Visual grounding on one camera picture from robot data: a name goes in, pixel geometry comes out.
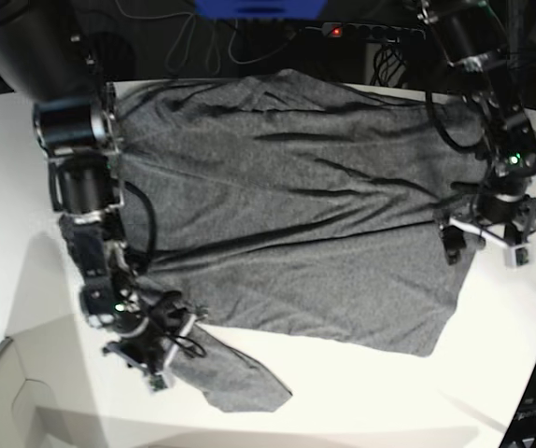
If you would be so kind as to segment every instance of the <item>blue object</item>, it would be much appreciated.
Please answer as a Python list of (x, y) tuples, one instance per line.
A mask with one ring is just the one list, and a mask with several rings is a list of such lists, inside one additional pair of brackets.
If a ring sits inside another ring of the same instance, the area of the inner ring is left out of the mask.
[(197, 0), (210, 19), (315, 19), (327, 0)]

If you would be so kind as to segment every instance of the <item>white table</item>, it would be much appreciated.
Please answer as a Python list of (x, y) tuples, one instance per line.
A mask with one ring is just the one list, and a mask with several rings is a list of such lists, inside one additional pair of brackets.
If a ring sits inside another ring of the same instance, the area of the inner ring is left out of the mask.
[[(529, 114), (536, 129), (536, 112)], [(31, 106), (2, 95), (0, 333), (13, 335), (26, 376), (49, 385), (50, 415), (63, 416), (77, 446), (97, 437), (113, 448), (497, 447), (536, 362), (535, 234), (535, 261), (519, 270), (506, 269), (493, 245), (475, 256), (431, 357), (212, 328), (261, 360), (294, 397), (276, 413), (225, 414), (182, 382), (152, 396), (139, 372), (100, 356), (112, 335), (90, 329), (78, 313), (80, 278), (56, 218)]]

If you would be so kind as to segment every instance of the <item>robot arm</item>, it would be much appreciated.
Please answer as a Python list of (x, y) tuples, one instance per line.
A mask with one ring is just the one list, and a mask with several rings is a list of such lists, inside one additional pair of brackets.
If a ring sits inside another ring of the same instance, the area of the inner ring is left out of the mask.
[[(424, 0), (421, 19), (437, 35), (448, 62), (477, 78), (470, 101), (487, 125), (490, 169), (469, 218), (451, 211), (440, 216), (447, 259), (457, 260), (467, 231), (505, 247), (510, 264), (525, 264), (528, 236), (536, 231), (536, 200), (526, 195), (536, 175), (536, 136), (507, 68), (502, 28), (486, 0)], [(180, 295), (152, 294), (135, 282), (147, 266), (127, 245), (120, 221), (125, 186), (114, 172), (115, 95), (91, 61), (63, 1), (0, 0), (0, 74), (35, 103), (35, 134), (49, 163), (52, 206), (62, 213), (63, 238), (84, 281), (81, 309), (91, 326), (120, 336), (104, 352), (141, 370), (158, 390), (171, 384), (177, 348), (193, 357), (205, 353), (187, 338), (197, 316)], [(508, 231), (495, 235), (488, 229), (493, 224)]]

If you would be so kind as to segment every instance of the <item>gray cloth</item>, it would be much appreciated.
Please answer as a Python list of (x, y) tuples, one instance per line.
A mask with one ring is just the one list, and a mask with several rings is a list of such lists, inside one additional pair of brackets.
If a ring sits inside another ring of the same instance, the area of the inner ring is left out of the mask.
[[(431, 353), (473, 257), (446, 265), (432, 206), (484, 167), (444, 144), (423, 104), (287, 70), (136, 95), (121, 111), (123, 175), (158, 215), (150, 279), (205, 307), (210, 324)], [(459, 143), (480, 138), (463, 104), (438, 112)], [(144, 247), (136, 199), (122, 216)]]

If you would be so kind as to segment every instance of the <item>gray t-shirt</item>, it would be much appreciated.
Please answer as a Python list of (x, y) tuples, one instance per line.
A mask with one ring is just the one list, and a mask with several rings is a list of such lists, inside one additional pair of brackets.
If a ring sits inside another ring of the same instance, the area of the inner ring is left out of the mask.
[[(480, 138), (463, 104), (438, 109), (459, 143)], [(149, 281), (210, 324), (431, 353), (473, 257), (447, 266), (432, 207), (484, 167), (441, 140), (423, 104), (286, 70), (174, 85), (120, 110), (122, 173), (158, 216)], [(122, 216), (143, 248), (137, 199)], [(182, 362), (190, 377), (211, 361)]]

